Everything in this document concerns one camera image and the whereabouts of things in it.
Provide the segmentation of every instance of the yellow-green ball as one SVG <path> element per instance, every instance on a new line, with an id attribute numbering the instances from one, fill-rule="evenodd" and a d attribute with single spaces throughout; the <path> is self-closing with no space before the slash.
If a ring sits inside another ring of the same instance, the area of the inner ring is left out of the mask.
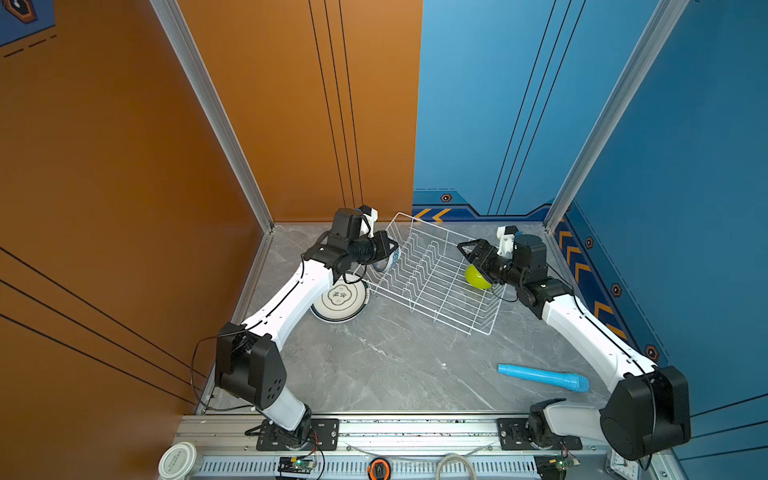
<path id="1" fill-rule="evenodd" d="M 491 288 L 491 284 L 482 277 L 478 269 L 474 265 L 470 265 L 464 272 L 464 277 L 467 279 L 470 285 L 480 290 L 487 290 Z"/>

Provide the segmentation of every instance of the metal mounting plate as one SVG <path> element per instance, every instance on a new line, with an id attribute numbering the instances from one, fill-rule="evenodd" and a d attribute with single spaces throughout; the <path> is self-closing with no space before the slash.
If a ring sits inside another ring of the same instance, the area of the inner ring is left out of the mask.
<path id="1" fill-rule="evenodd" d="M 528 441 L 528 433 L 525 430 L 525 424 L 528 419 L 496 419 L 498 426 L 498 438 L 502 442 L 502 450 L 535 450 L 542 451 L 558 450 L 560 440 L 565 444 L 568 450 L 581 450 L 581 439 L 574 436 L 555 437 L 557 443 L 549 449 L 542 449 Z"/>
<path id="2" fill-rule="evenodd" d="M 285 452 L 290 450 L 284 443 L 270 441 L 273 438 L 275 425 L 265 425 L 259 434 L 259 442 L 256 450 L 261 452 Z M 338 419 L 312 419 L 312 432 L 317 434 L 317 445 L 324 452 L 336 450 L 337 439 L 339 438 L 339 420 Z M 308 442 L 297 452 L 310 451 L 314 445 Z"/>

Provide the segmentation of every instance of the blue cylinder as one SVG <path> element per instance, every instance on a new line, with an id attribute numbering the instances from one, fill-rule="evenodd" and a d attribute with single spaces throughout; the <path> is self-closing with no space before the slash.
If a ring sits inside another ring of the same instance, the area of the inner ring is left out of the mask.
<path id="1" fill-rule="evenodd" d="M 539 383 L 560 386 L 572 392 L 589 392 L 587 377 L 576 373 L 556 373 L 546 370 L 529 369 L 524 366 L 498 364 L 498 372 L 516 379 L 532 380 Z"/>

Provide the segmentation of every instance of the white jar lid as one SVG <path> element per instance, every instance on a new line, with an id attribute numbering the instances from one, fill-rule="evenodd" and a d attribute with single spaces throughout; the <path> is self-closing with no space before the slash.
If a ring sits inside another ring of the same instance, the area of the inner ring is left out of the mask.
<path id="1" fill-rule="evenodd" d="M 189 442 L 181 442 L 165 451 L 157 466 L 163 480 L 182 480 L 194 467 L 197 450 Z"/>

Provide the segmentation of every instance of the black stripe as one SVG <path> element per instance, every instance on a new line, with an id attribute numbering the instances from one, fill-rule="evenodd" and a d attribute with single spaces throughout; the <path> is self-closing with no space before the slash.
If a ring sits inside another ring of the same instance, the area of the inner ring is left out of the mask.
<path id="1" fill-rule="evenodd" d="M 554 38 L 554 45 L 552 45 L 552 52 L 549 54 L 549 60 L 547 60 L 547 67 L 544 69 L 544 74 L 541 76 L 541 83 L 538 85 L 538 91 L 536 91 L 536 97 L 533 100 L 533 107 L 531 107 L 531 113 L 528 115 L 528 121 L 525 122 L 525 129 L 523 130 L 523 135 L 520 137 L 520 144 L 518 145 L 517 153 L 515 153 L 515 160 L 512 162 L 512 168 L 509 170 L 507 183 L 504 184 L 504 190 L 502 191 L 502 198 L 498 202 L 498 208 L 496 209 L 497 215 L 500 209 L 502 208 L 502 201 L 504 201 L 504 195 L 507 193 L 507 187 L 509 186 L 509 181 L 512 178 L 512 172 L 515 171 L 515 164 L 518 161 L 518 155 L 520 154 L 520 149 L 522 148 L 523 140 L 525 140 L 525 134 L 528 133 L 528 125 L 531 124 L 531 118 L 533 117 L 533 112 L 534 110 L 536 110 L 536 104 L 538 103 L 538 96 L 541 93 L 541 88 L 544 86 L 544 81 L 547 79 L 547 72 L 549 71 L 549 65 L 552 62 L 552 57 L 554 56 L 554 50 L 558 47 L 560 34 L 563 32 L 563 25 L 565 25 L 565 19 L 568 17 L 568 11 L 571 9 L 572 2 L 573 0 L 568 0 L 568 7 L 565 9 L 565 15 L 563 15 L 563 21 L 560 24 L 560 29 L 558 30 L 558 36 Z"/>
<path id="2" fill-rule="evenodd" d="M 710 410 L 705 410 L 703 412 L 694 413 L 690 417 L 691 418 L 698 417 L 699 415 L 704 415 L 705 413 L 711 413 L 711 412 L 716 412 L 717 410 L 727 409 L 728 407 L 736 406 L 736 405 L 739 405 L 741 403 L 751 402 L 753 400 L 762 399 L 763 397 L 766 397 L 766 396 L 768 396 L 768 393 L 764 393 L 762 395 L 754 396 L 751 399 L 744 399 L 744 400 L 739 400 L 738 402 L 729 403 L 728 405 L 723 405 L 723 406 L 717 407 L 715 409 L 710 409 Z"/>
<path id="3" fill-rule="evenodd" d="M 19 41 L 19 40 L 21 40 L 22 38 L 31 37 L 31 36 L 33 36 L 33 35 L 36 35 L 36 34 L 40 33 L 41 31 L 46 31 L 46 30 L 48 30 L 49 28 L 53 28 L 53 27 L 55 27 L 55 26 L 56 26 L 56 25 L 51 25 L 50 27 L 45 27 L 45 28 L 43 28 L 42 30 L 37 30 L 37 31 L 34 31 L 34 32 L 32 32 L 32 33 L 26 34 L 26 35 L 24 35 L 23 37 L 14 38 L 13 40 L 11 40 L 11 41 L 7 41 L 6 43 L 4 43 L 4 44 L 0 45 L 0 47 L 5 47 L 6 45 L 10 45 L 10 44 L 11 44 L 11 43 L 13 43 L 14 41 Z"/>
<path id="4" fill-rule="evenodd" d="M 560 65 L 558 66 L 557 73 L 554 74 L 554 80 L 552 81 L 552 86 L 549 88 L 549 93 L 547 94 L 547 101 L 544 102 L 544 108 L 541 109 L 541 116 L 538 118 L 538 123 L 536 124 L 536 130 L 533 132 L 533 137 L 531 137 L 531 143 L 528 144 L 528 149 L 525 152 L 525 157 L 523 158 L 523 165 L 520 166 L 520 171 L 518 172 L 518 179 L 515 180 L 515 186 L 512 188 L 512 193 L 509 194 L 509 200 L 507 200 L 507 207 L 504 209 L 504 212 L 506 212 L 509 209 L 509 204 L 512 202 L 512 197 L 515 195 L 515 189 L 518 187 L 518 182 L 520 181 L 520 176 L 523 173 L 523 168 L 525 168 L 525 161 L 528 159 L 528 154 L 531 153 L 531 146 L 533 145 L 533 140 L 536 139 L 536 134 L 538 133 L 538 126 L 541 125 L 541 119 L 544 118 L 544 112 L 547 111 L 547 105 L 549 104 L 549 98 L 552 95 L 552 91 L 554 90 L 554 84 L 558 81 L 558 75 L 560 74 L 560 69 L 563 67 L 563 61 L 565 60 L 565 55 L 568 54 L 568 47 L 571 46 L 571 40 L 574 38 L 574 33 L 576 32 L 576 26 L 578 25 L 579 19 L 581 19 L 581 13 L 584 11 L 584 6 L 587 4 L 587 0 L 584 0 L 584 3 L 581 4 L 581 10 L 579 10 L 578 17 L 576 18 L 576 23 L 574 23 L 574 29 L 571 30 L 571 37 L 568 39 L 568 43 L 565 45 L 565 52 L 563 52 L 563 58 L 560 59 Z"/>
<path id="5" fill-rule="evenodd" d="M 182 382 L 184 385 L 188 385 L 188 384 L 189 384 L 189 382 L 187 382 L 187 380 L 185 380 L 185 379 L 182 379 L 181 377 L 174 375 L 173 373 L 171 373 L 171 372 L 167 371 L 167 370 L 166 370 L 166 369 L 164 369 L 163 367 L 161 367 L 161 366 L 159 366 L 159 365 L 157 365 L 157 364 L 155 364 L 155 363 L 152 363 L 151 361 L 149 361 L 149 360 L 145 359 L 143 356 L 141 356 L 141 355 L 139 355 L 139 354 L 137 354 L 137 353 L 135 353 L 135 352 L 133 352 L 133 351 L 131 351 L 131 350 L 129 350 L 129 349 L 127 349 L 127 348 L 125 348 L 124 346 L 120 345 L 119 343 L 117 343 L 117 342 L 115 342 L 115 341 L 113 341 L 113 340 L 111 340 L 111 339 L 107 338 L 106 336 L 104 336 L 104 335 L 101 335 L 99 332 L 97 332 L 97 331 L 95 331 L 95 330 L 93 330 L 93 329 L 91 329 L 91 328 L 89 328 L 89 327 L 87 327 L 87 326 L 83 325 L 82 323 L 78 322 L 77 320 L 73 319 L 72 317 L 70 317 L 70 316 L 67 316 L 67 315 L 63 314 L 62 312 L 60 312 L 60 311 L 56 310 L 55 308 L 53 308 L 52 306 L 48 305 L 47 303 L 45 303 L 45 302 L 42 302 L 41 300 L 38 300 L 38 299 L 34 298 L 34 297 L 33 297 L 32 295 L 30 295 L 29 293 L 26 293 L 26 292 L 24 292 L 23 290 L 20 290 L 20 289 L 16 288 L 15 286 L 11 285 L 10 283 L 6 282 L 5 280 L 3 280 L 3 279 L 0 279 L 0 283 L 2 283 L 3 285 L 7 286 L 8 288 L 11 288 L 11 289 L 15 290 L 16 292 L 20 293 L 21 295 L 23 295 L 23 296 L 26 296 L 26 297 L 27 297 L 27 298 L 29 298 L 30 300 L 32 300 L 32 301 L 34 301 L 34 302 L 36 302 L 36 303 L 38 303 L 38 304 L 40 304 L 40 305 L 44 306 L 44 307 L 45 307 L 45 308 L 47 308 L 48 310 L 51 310 L 52 312 L 55 312 L 55 313 L 57 313 L 58 315 L 60 315 L 60 316 L 63 316 L 65 319 L 69 320 L 70 322 L 73 322 L 75 325 L 78 325 L 78 326 L 80 326 L 80 327 L 82 327 L 82 328 L 86 329 L 88 332 L 91 332 L 91 333 L 93 333 L 94 335 L 98 336 L 99 338 L 102 338 L 102 339 L 104 339 L 104 340 L 107 340 L 109 343 L 111 343 L 112 345 L 116 346 L 117 348 L 119 348 L 119 349 L 122 349 L 122 350 L 124 350 L 124 351 L 126 351 L 126 352 L 130 353 L 131 355 L 133 355 L 133 356 L 135 356 L 135 357 L 139 358 L 139 359 L 142 359 L 142 360 L 144 360 L 146 363 L 149 363 L 149 364 L 150 364 L 150 365 L 152 365 L 153 367 L 156 367 L 156 368 L 158 368 L 158 369 L 160 369 L 160 370 L 162 370 L 162 371 L 166 372 L 168 375 L 170 375 L 170 376 L 174 377 L 175 379 L 179 379 L 179 380 L 180 380 L 180 381 L 181 381 L 181 382 Z"/>
<path id="6" fill-rule="evenodd" d="M 77 353 L 80 353 L 80 354 L 81 354 L 81 355 L 83 355 L 83 356 L 87 356 L 89 359 L 92 359 L 92 360 L 96 360 L 96 361 L 97 361 L 97 362 L 99 362 L 101 365 L 106 365 L 106 366 L 110 367 L 111 369 L 115 369 L 115 370 L 117 370 L 118 372 L 124 373 L 125 375 L 128 375 L 128 376 L 130 376 L 131 378 L 134 378 L 134 379 L 138 380 L 139 382 L 142 382 L 142 383 L 146 383 L 147 385 L 149 385 L 149 386 L 152 386 L 152 387 L 154 387 L 154 388 L 156 388 L 156 389 L 160 390 L 161 392 L 166 392 L 168 395 L 172 395 L 172 396 L 176 397 L 176 398 L 177 398 L 177 399 L 179 399 L 179 400 L 184 400 L 186 403 L 189 403 L 189 404 L 190 404 L 190 405 L 192 405 L 192 406 L 197 406 L 197 404 L 196 404 L 196 403 L 194 403 L 194 402 L 190 402 L 189 400 L 187 400 L 187 399 L 185 399 L 185 398 L 183 398 L 183 397 L 180 397 L 180 396 L 176 395 L 175 393 L 172 393 L 172 392 L 168 392 L 166 389 L 163 389 L 163 388 L 161 388 L 161 387 L 159 387 L 159 386 L 157 386 L 157 385 L 155 385 L 155 384 L 153 384 L 153 383 L 150 383 L 150 382 L 148 382 L 147 380 L 141 379 L 141 378 L 137 377 L 136 375 L 134 375 L 134 374 L 132 374 L 132 373 L 128 373 L 128 372 L 126 372 L 126 371 L 125 371 L 125 370 L 123 370 L 123 369 L 119 369 L 118 367 L 116 367 L 116 366 L 114 366 L 114 365 L 111 365 L 110 363 L 106 363 L 104 360 L 100 360 L 100 359 L 96 358 L 96 357 L 95 357 L 95 356 L 93 356 L 93 355 L 88 355 L 86 352 L 83 352 L 82 350 L 76 349 L 76 348 L 74 348 L 73 346 L 70 346 L 70 345 L 68 345 L 68 344 L 66 344 L 66 343 L 64 343 L 64 342 L 62 342 L 61 340 L 57 340 L 57 339 L 53 338 L 52 336 L 49 336 L 49 335 L 45 335 L 43 332 L 41 332 L 41 331 L 39 331 L 39 330 L 35 330 L 35 329 L 33 329 L 32 327 L 30 327 L 30 326 L 26 326 L 24 323 L 21 323 L 21 322 L 19 322 L 19 321 L 17 321 L 17 320 L 14 320 L 14 319 L 12 319 L 10 316 L 7 316 L 7 315 L 3 315 L 2 313 L 0 313 L 0 317 L 2 317 L 2 318 L 4 318 L 4 319 L 8 320 L 8 321 L 9 321 L 9 322 L 11 322 L 11 323 L 15 323 L 16 325 L 18 325 L 18 326 L 20 326 L 20 327 L 26 328 L 26 329 L 27 329 L 27 330 L 29 330 L 30 332 L 33 332 L 33 333 L 37 333 L 39 336 L 43 336 L 44 338 L 47 338 L 47 339 L 51 340 L 52 342 L 56 342 L 56 343 L 58 343 L 58 344 L 59 344 L 59 345 L 61 345 L 61 346 L 65 346 L 65 347 L 67 347 L 67 348 L 68 348 L 68 349 L 70 349 L 70 350 L 74 350 L 75 352 L 77 352 Z"/>
<path id="7" fill-rule="evenodd" d="M 7 55 L 3 55 L 2 57 L 3 57 L 3 58 L 8 58 L 8 57 L 10 57 L 11 55 L 16 55 L 16 54 L 17 54 L 17 53 L 19 53 L 20 51 L 24 51 L 24 49 L 23 49 L 23 48 L 20 48 L 20 49 L 18 49 L 17 51 L 12 51 L 11 53 L 9 53 L 9 54 L 7 54 Z"/>
<path id="8" fill-rule="evenodd" d="M 698 455 L 696 457 L 679 458 L 678 461 L 682 462 L 683 460 L 694 460 L 696 458 L 717 457 L 718 455 L 728 455 L 729 453 L 752 452 L 753 450 L 762 450 L 762 449 L 768 449 L 768 445 L 752 447 L 751 449 L 731 450 L 730 452 L 710 453 L 709 455 Z"/>
<path id="9" fill-rule="evenodd" d="M 716 432 L 702 433 L 701 435 L 696 435 L 696 436 L 694 436 L 694 437 L 690 437 L 690 439 L 691 439 L 691 440 L 693 440 L 693 439 L 699 439 L 699 438 L 701 438 L 701 437 L 707 437 L 707 436 L 709 436 L 709 435 L 716 435 L 716 434 L 718 434 L 718 433 L 725 433 L 725 432 L 730 432 L 730 431 L 732 431 L 732 430 L 740 430 L 740 429 L 745 429 L 745 428 L 747 428 L 747 427 L 754 427 L 755 425 L 762 425 L 763 423 L 768 423 L 768 420 L 763 420 L 762 422 L 754 422 L 754 423 L 748 423 L 748 424 L 746 424 L 746 425 L 739 425 L 739 426 L 737 426 L 737 427 L 731 427 L 731 428 L 729 428 L 729 429 L 718 430 L 718 431 L 716 431 Z"/>
<path id="10" fill-rule="evenodd" d="M 344 17 L 341 14 L 341 0 L 339 0 L 339 19 L 341 20 L 341 39 L 344 44 L 344 63 L 346 64 L 346 86 L 349 90 L 349 111 L 352 113 L 352 135 L 355 138 L 355 159 L 357 159 L 357 181 L 360 185 L 360 204 L 366 203 L 362 198 L 362 177 L 360 176 L 360 154 L 357 152 L 357 130 L 355 129 L 355 109 L 352 106 L 352 82 L 349 81 L 349 60 L 346 58 L 346 37 L 344 36 Z"/>
<path id="11" fill-rule="evenodd" d="M 183 366 L 186 366 L 187 368 L 190 368 L 190 366 L 189 366 L 189 365 L 187 365 L 186 363 L 182 362 L 181 360 L 179 360 L 179 359 L 178 359 L 178 358 L 176 358 L 175 356 L 173 356 L 173 355 L 171 355 L 170 353 L 166 352 L 165 350 L 163 350 L 162 348 L 160 348 L 160 347 L 159 347 L 159 346 L 157 346 L 156 344 L 152 343 L 151 341 L 149 341 L 149 340 L 145 339 L 143 336 L 139 335 L 138 333 L 136 333 L 135 331 L 133 331 L 132 329 L 130 329 L 130 328 L 127 326 L 127 325 L 124 325 L 123 323 L 120 323 L 120 322 L 118 322 L 118 321 L 117 321 L 117 320 L 116 320 L 116 319 L 115 319 L 113 316 L 110 316 L 110 315 L 106 314 L 106 312 L 105 312 L 105 311 L 98 309 L 96 306 L 94 306 L 94 305 L 93 305 L 93 303 L 90 303 L 90 302 L 88 302 L 88 301 L 87 301 L 86 299 L 84 299 L 83 297 L 79 296 L 78 294 L 76 294 L 76 293 L 75 293 L 75 292 L 73 292 L 72 290 L 68 289 L 67 287 L 65 287 L 65 286 L 61 285 L 61 284 L 60 284 L 59 282 L 57 282 L 56 280 L 53 280 L 53 279 L 52 279 L 51 277 L 49 277 L 48 275 L 45 275 L 43 272 L 41 272 L 40 270 L 38 270 L 38 269 L 34 268 L 34 267 L 33 267 L 32 265 L 30 265 L 29 263 L 26 263 L 24 260 L 20 259 L 19 257 L 17 257 L 16 255 L 14 255 L 13 253 L 11 253 L 11 252 L 7 251 L 5 248 L 3 248 L 3 247 L 0 247 L 0 251 L 2 251 L 3 253 L 7 254 L 8 256 L 10 256 L 11 258 L 13 258 L 13 259 L 14 259 L 14 260 L 16 260 L 17 262 L 19 262 L 21 265 L 24 265 L 24 266 L 26 266 L 27 268 L 29 268 L 30 270 L 32 270 L 33 272 L 37 273 L 39 276 L 42 276 L 42 277 L 43 277 L 43 278 L 45 278 L 47 281 L 49 281 L 49 282 L 53 283 L 54 285 L 56 285 L 56 286 L 57 286 L 57 287 L 59 287 L 60 289 L 64 290 L 66 293 L 69 293 L 69 294 L 70 294 L 70 295 L 72 295 L 74 298 L 76 298 L 76 299 L 80 300 L 82 303 L 85 303 L 86 305 L 88 305 L 89 307 L 91 307 L 93 310 L 96 310 L 97 312 L 99 312 L 101 315 L 104 315 L 104 316 L 106 316 L 108 319 L 112 320 L 113 322 L 115 322 L 115 323 L 116 323 L 116 324 L 118 324 L 119 326 L 123 327 L 123 328 L 124 328 L 124 329 L 126 329 L 127 331 L 129 331 L 129 332 L 133 333 L 135 336 L 139 337 L 139 338 L 140 338 L 140 339 L 142 339 L 143 341 L 145 341 L 145 342 L 149 343 L 149 344 L 150 344 L 150 345 L 152 345 L 154 348 L 156 348 L 156 349 L 160 350 L 162 353 L 165 353 L 165 354 L 166 354 L 166 355 L 168 355 L 170 358 L 172 358 L 172 359 L 176 360 L 177 362 L 179 362 L 181 365 L 183 365 Z M 198 374 L 199 376 L 202 376 L 202 377 L 204 377 L 204 378 L 206 377 L 205 375 L 203 375 L 202 373 L 198 372 L 197 370 L 195 370 L 194 372 L 195 372 L 196 374 Z"/>
<path id="12" fill-rule="evenodd" d="M 558 0 L 552 2 L 552 10 L 549 11 L 549 18 L 547 18 L 547 26 L 544 27 L 544 34 L 541 36 L 541 43 L 538 44 L 538 51 L 536 52 L 536 59 L 533 61 L 533 67 L 531 67 L 531 75 L 528 76 L 528 84 L 525 85 L 525 93 L 523 99 L 520 101 L 520 110 L 518 110 L 518 116 L 515 119 L 515 126 L 512 128 L 512 135 L 509 136 L 509 144 L 507 144 L 507 153 L 504 154 L 504 160 L 502 161 L 502 168 L 498 171 L 498 178 L 496 179 L 496 186 L 493 188 L 493 195 L 491 195 L 491 203 L 488 205 L 488 215 L 491 214 L 491 207 L 493 207 L 493 199 L 496 197 L 496 190 L 498 189 L 498 183 L 502 181 L 502 174 L 504 173 L 504 166 L 507 163 L 507 156 L 509 155 L 509 148 L 512 146 L 512 138 L 515 137 L 515 130 L 518 128 L 518 122 L 520 121 L 520 113 L 523 111 L 523 104 L 525 104 L 525 98 L 528 96 L 528 88 L 531 87 L 531 80 L 533 79 L 533 72 L 536 70 L 536 64 L 538 63 L 538 56 L 541 54 L 541 46 L 544 45 L 544 39 L 547 36 L 547 30 L 549 29 L 549 22 L 552 20 L 552 12 L 554 12 L 554 4 Z"/>
<path id="13" fill-rule="evenodd" d="M 352 194 L 352 208 L 356 208 L 355 188 L 352 186 L 352 168 L 349 166 L 349 149 L 346 147 L 346 131 L 344 130 L 344 112 L 341 111 L 341 94 L 339 93 L 339 76 L 336 74 L 336 55 L 333 53 L 333 40 L 331 39 L 331 21 L 328 19 L 328 4 L 323 0 L 326 8 L 326 24 L 328 25 L 328 42 L 331 45 L 331 61 L 333 62 L 333 79 L 336 81 L 336 100 L 339 101 L 339 118 L 341 118 L 341 135 L 344 139 L 344 154 L 346 155 L 346 173 L 349 175 L 349 191 Z"/>
<path id="14" fill-rule="evenodd" d="M 339 187 L 341 187 L 341 199 L 346 207 L 346 197 L 344 195 L 344 183 L 341 180 L 341 167 L 339 166 L 339 152 L 336 151 L 336 135 L 333 134 L 333 122 L 331 121 L 331 107 L 328 105 L 328 91 L 326 90 L 326 76 L 323 74 L 323 61 L 320 60 L 320 45 L 317 43 L 317 29 L 315 28 L 315 16 L 312 14 L 312 2 L 306 0 L 306 4 L 310 7 L 310 18 L 312 19 L 312 30 L 315 32 L 315 47 L 317 48 L 317 62 L 320 65 L 320 78 L 323 79 L 323 93 L 326 96 L 326 109 L 328 110 L 328 124 L 331 126 L 331 141 L 333 141 L 333 153 L 336 155 L 336 169 L 339 171 Z"/>

